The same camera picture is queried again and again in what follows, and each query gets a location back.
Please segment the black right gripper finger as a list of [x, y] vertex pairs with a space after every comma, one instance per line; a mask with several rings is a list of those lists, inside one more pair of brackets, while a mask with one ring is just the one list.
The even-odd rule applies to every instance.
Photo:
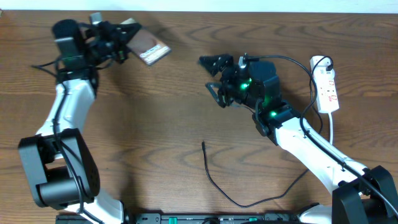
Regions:
[[220, 107], [224, 108], [226, 106], [226, 102], [224, 99], [224, 91], [223, 91], [222, 84], [208, 82], [205, 84], [205, 86], [208, 89], [208, 91], [211, 93], [211, 95], [212, 95], [213, 99], [216, 101], [216, 103]]
[[226, 67], [232, 66], [233, 56], [230, 54], [204, 55], [199, 57], [199, 64], [214, 77], [218, 72], [222, 72]]

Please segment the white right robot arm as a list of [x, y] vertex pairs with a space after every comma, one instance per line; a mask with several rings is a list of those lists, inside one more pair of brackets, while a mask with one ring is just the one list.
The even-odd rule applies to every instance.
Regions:
[[206, 88], [225, 108], [238, 103], [249, 108], [257, 131], [295, 156], [331, 194], [332, 204], [319, 203], [289, 213], [289, 223], [396, 223], [397, 189], [382, 166], [369, 169], [324, 139], [282, 97], [280, 80], [270, 55], [201, 56], [199, 64], [220, 75]]

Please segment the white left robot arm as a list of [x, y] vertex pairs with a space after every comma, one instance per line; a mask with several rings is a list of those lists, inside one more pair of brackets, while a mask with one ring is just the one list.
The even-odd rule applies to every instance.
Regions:
[[52, 27], [60, 51], [51, 72], [56, 97], [35, 135], [20, 140], [18, 152], [30, 192], [39, 207], [73, 212], [91, 223], [134, 223], [122, 201], [101, 188], [100, 175], [82, 132], [97, 97], [100, 70], [124, 63], [129, 42], [140, 31], [133, 20], [112, 24], [93, 14]]

